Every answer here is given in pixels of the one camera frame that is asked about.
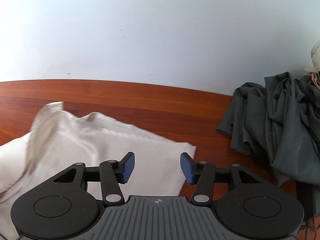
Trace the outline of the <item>beige satin shirt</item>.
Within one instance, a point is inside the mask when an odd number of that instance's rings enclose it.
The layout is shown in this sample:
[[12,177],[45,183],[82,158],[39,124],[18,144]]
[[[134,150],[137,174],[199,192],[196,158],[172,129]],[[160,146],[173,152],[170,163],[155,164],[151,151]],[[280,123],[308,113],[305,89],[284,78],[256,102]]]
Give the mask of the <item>beige satin shirt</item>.
[[124,197],[176,196],[183,184],[183,152],[196,147],[175,142],[99,112],[76,117],[61,102],[46,104],[36,115],[29,133],[1,146],[1,239],[16,239],[10,218],[14,201],[74,163],[98,166],[135,154],[135,168]]

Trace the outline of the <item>dark grey garment pile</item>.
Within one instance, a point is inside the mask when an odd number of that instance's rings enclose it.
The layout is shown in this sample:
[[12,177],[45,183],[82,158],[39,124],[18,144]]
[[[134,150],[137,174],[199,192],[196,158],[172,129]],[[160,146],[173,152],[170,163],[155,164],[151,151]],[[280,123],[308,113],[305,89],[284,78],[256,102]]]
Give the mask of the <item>dark grey garment pile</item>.
[[270,165],[279,184],[319,185],[319,88],[311,75],[284,72],[266,77],[264,86],[244,83],[217,130],[231,137],[232,150]]

